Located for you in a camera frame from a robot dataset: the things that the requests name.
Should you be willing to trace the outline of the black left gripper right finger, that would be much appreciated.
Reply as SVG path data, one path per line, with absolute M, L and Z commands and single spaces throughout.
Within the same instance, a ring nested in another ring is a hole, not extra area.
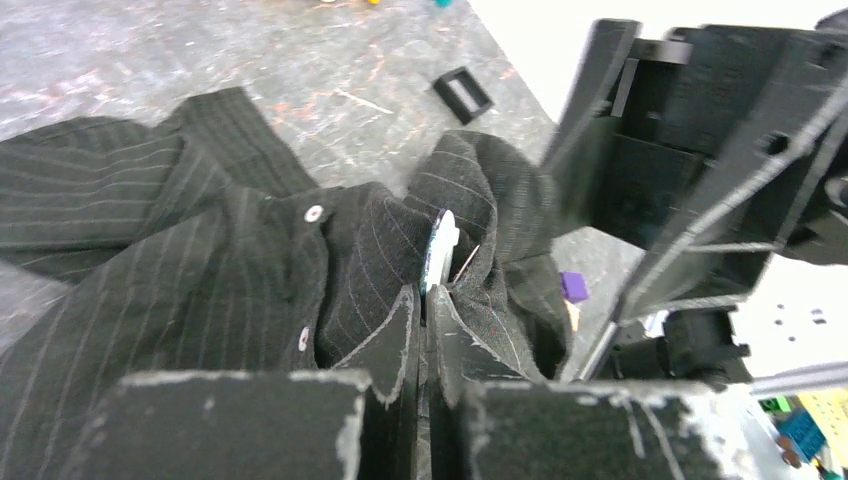
M 693 382 L 534 382 L 426 296 L 436 479 L 745 479 L 749 446 L 727 393 Z

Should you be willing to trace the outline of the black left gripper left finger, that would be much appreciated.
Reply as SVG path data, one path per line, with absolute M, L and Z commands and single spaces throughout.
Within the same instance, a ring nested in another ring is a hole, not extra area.
M 95 409 L 70 479 L 411 479 L 420 297 L 329 370 L 127 376 Z

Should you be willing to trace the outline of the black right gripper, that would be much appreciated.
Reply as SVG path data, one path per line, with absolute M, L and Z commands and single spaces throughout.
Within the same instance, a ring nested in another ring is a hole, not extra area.
M 733 25 L 639 37 L 593 24 L 542 162 L 561 219 L 644 252 L 577 371 L 598 378 L 624 323 L 666 311 L 666 374 L 743 355 L 729 314 L 775 255 L 847 261 L 847 32 Z

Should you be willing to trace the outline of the blue round brooch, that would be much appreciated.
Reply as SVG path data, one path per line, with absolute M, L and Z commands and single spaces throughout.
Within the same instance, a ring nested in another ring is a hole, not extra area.
M 425 263 L 419 282 L 421 297 L 429 290 L 441 284 L 446 284 L 452 266 L 452 257 L 459 242 L 460 229 L 456 225 L 452 211 L 442 209 L 432 226 L 426 247 Z

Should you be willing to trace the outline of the dark grey pinstriped shirt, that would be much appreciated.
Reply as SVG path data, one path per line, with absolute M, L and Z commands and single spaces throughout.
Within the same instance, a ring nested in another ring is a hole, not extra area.
M 503 139 L 446 132 L 395 197 L 322 188 L 231 88 L 149 128 L 76 118 L 1 145 L 1 257 L 70 291 L 1 357 L 1 475 L 55 479 L 98 398 L 140 370 L 329 367 L 460 229 L 463 321 L 552 377 L 571 325 L 551 258 L 550 177 Z

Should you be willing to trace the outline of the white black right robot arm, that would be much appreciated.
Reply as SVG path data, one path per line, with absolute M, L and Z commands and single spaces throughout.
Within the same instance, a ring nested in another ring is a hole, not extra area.
M 644 251 L 576 376 L 743 380 L 730 315 L 769 259 L 847 261 L 847 15 L 639 30 L 596 22 L 543 161 L 561 232 Z

